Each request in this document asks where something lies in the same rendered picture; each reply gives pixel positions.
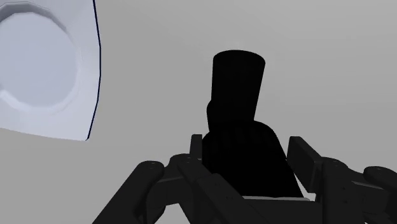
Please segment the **white plate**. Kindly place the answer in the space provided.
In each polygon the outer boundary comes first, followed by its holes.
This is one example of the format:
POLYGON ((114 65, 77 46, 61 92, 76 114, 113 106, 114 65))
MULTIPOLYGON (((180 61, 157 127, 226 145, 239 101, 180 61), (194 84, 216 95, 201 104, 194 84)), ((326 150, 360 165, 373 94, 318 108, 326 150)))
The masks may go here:
POLYGON ((85 141, 100 84, 95 0, 0 0, 0 128, 85 141))

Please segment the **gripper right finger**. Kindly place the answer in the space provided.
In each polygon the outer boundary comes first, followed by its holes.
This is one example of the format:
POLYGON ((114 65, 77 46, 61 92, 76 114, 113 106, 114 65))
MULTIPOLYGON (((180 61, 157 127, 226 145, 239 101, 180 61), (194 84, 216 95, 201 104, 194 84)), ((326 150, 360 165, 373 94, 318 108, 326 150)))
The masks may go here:
POLYGON ((289 138, 287 162, 306 191, 316 194, 323 224, 397 224, 397 172, 382 166, 356 172, 322 157, 299 136, 289 138))

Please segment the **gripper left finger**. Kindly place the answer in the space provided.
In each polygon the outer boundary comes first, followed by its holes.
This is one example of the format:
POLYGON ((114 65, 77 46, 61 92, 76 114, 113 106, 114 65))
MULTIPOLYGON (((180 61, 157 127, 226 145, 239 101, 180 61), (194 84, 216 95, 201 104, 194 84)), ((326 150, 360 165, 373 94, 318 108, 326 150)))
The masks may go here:
POLYGON ((201 164, 202 135, 190 152, 168 165, 141 162, 92 224, 155 224, 169 205, 179 204, 190 224, 248 224, 244 199, 201 164))

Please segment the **black bottle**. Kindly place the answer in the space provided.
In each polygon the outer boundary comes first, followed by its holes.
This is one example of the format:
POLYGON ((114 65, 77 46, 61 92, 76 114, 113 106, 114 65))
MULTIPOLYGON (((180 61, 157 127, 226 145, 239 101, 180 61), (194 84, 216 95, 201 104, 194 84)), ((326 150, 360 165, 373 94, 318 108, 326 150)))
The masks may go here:
POLYGON ((302 197, 277 135, 254 119, 264 68, 245 50, 214 56, 202 163, 242 196, 302 197))

